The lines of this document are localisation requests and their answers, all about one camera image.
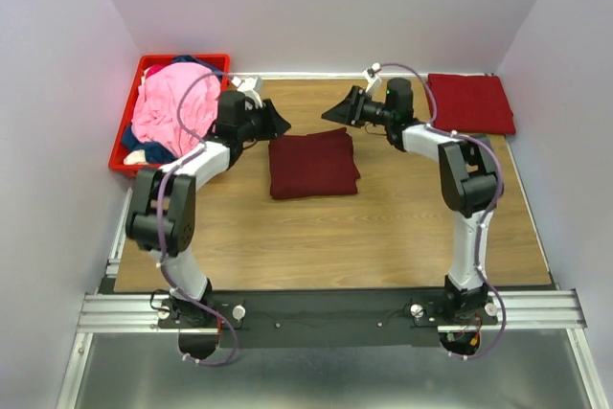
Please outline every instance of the dark red fabric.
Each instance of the dark red fabric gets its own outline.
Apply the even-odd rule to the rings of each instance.
[[[434,127],[450,131],[515,134],[513,113],[495,76],[428,75],[439,108]],[[432,102],[428,98],[430,113]]]
[[[285,135],[268,145],[270,195],[276,200],[356,194],[360,177],[347,129]]]

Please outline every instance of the pink cloth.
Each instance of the pink cloth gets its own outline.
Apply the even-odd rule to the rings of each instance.
[[[138,88],[132,115],[132,132],[142,142],[154,141],[177,157],[195,148],[198,141],[181,129],[176,109],[181,97],[198,77],[210,72],[201,64],[176,62],[147,77]],[[217,98],[221,85],[209,76],[195,85],[181,108],[181,120],[188,128],[204,136],[217,118]]]

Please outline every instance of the navy blue fabric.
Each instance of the navy blue fabric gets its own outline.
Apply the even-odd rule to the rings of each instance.
[[[207,69],[211,69],[212,71],[221,72],[220,69],[217,69],[216,67],[212,66],[208,62],[204,62],[203,60],[198,59],[197,57],[193,57],[192,55],[180,55],[178,57],[174,57],[172,59],[172,63],[175,63],[175,62],[195,62],[196,64],[201,64]]]
[[[160,143],[152,141],[141,143],[132,132],[132,125],[129,125],[122,135],[122,145],[130,152],[134,150],[144,150],[145,159],[148,163],[171,163],[176,157]]]

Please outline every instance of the dark gray table front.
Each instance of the dark gray table front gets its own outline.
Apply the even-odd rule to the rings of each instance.
[[[486,340],[492,332],[486,333]],[[567,335],[509,331],[462,362],[411,347],[247,350],[223,368],[184,363],[173,334],[97,335],[83,409],[587,408]]]

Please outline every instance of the wooden tabletop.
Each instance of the wooden tabletop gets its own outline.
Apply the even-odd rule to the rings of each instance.
[[[339,125],[321,120],[362,80],[268,80],[263,95],[292,123],[288,134]],[[414,82],[416,116],[429,112]],[[384,90],[375,95],[384,100]],[[245,151],[197,194],[193,252],[217,289],[440,286],[451,264],[451,212],[435,162],[397,151],[382,136],[349,129],[361,173],[358,195],[288,201],[270,198],[268,143]],[[506,178],[488,238],[495,284],[548,284],[507,142],[490,136]],[[127,241],[115,289],[166,284],[153,260]]]

